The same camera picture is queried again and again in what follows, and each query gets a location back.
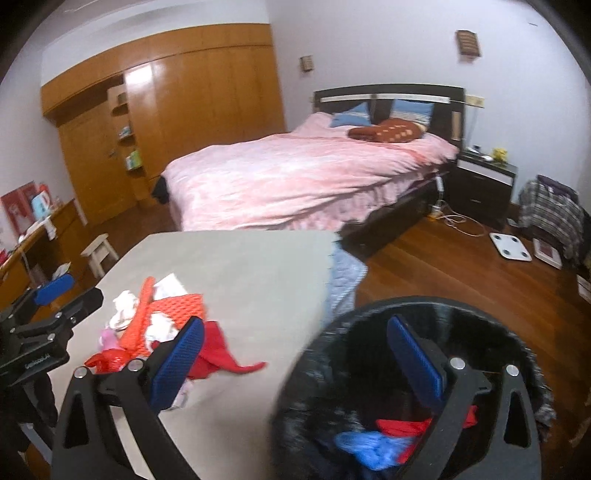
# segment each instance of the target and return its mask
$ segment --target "bed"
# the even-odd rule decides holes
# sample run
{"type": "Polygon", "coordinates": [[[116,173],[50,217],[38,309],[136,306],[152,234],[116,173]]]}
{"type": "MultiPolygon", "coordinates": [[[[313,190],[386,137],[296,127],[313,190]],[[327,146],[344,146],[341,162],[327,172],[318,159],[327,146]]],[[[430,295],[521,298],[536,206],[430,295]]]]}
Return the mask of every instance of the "bed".
{"type": "Polygon", "coordinates": [[[315,93],[315,113],[289,134],[213,145],[166,168],[179,230],[325,229],[364,260],[419,220],[462,147],[465,93],[437,85],[364,85],[315,93]],[[396,99],[435,104],[423,138],[376,144],[329,128],[332,114],[368,102],[372,123],[396,99]]]}

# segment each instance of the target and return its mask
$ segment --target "blue pillow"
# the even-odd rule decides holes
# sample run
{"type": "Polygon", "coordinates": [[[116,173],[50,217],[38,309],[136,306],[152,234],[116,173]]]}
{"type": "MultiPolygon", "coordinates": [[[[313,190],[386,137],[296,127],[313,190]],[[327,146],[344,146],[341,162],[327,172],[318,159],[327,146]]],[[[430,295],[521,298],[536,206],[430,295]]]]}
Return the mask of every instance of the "blue pillow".
{"type": "Polygon", "coordinates": [[[428,130],[433,116],[434,103],[410,102],[408,100],[394,100],[390,118],[401,118],[421,125],[428,130]]]}
{"type": "Polygon", "coordinates": [[[336,113],[330,123],[331,128],[351,125],[353,127],[371,127],[367,102],[360,103],[355,108],[343,113],[336,113]]]}

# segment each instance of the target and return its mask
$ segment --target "gray tablecloth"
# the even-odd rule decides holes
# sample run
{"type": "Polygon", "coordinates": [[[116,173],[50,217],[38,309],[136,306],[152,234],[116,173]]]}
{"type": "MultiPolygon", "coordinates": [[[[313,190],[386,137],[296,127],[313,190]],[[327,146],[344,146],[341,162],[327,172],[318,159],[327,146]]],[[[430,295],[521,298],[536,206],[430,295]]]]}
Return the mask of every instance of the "gray tablecloth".
{"type": "MultiPolygon", "coordinates": [[[[239,363],[267,361],[262,371],[225,372],[196,381],[185,408],[160,419],[202,480],[269,478],[268,419],[300,351],[326,313],[331,232],[232,231],[151,235],[99,283],[103,307],[74,330],[70,362],[51,372],[58,408],[74,368],[97,351],[100,331],[123,290],[175,273],[189,293],[202,293],[208,318],[220,322],[239,363]]],[[[136,473],[152,478],[119,409],[115,421],[136,473]]]]}

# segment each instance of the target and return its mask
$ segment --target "plaid cloth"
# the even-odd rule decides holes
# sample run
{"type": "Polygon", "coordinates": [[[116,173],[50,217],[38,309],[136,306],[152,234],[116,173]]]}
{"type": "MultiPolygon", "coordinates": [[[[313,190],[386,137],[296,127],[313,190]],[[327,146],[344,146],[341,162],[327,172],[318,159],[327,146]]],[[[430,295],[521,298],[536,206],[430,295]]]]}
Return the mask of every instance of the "plaid cloth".
{"type": "Polygon", "coordinates": [[[578,263],[583,241],[583,209],[536,180],[529,181],[521,190],[519,204],[519,226],[536,226],[553,235],[562,244],[564,257],[574,258],[578,263]]]}

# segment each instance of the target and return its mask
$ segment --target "orange mesh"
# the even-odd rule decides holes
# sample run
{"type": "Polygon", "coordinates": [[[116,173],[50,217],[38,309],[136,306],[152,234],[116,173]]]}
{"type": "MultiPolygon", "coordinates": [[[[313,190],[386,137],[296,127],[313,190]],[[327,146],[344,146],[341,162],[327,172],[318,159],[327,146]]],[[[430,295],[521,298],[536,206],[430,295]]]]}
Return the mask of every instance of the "orange mesh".
{"type": "Polygon", "coordinates": [[[150,351],[145,346],[144,337],[146,329],[150,325],[150,316],[154,312],[162,312],[169,316],[177,330],[183,328],[192,316],[199,317],[203,321],[206,320],[203,297],[196,293],[150,302],[154,283],[154,277],[146,279],[139,295],[139,305],[134,318],[119,340],[119,345],[134,357],[150,355],[150,351]]]}

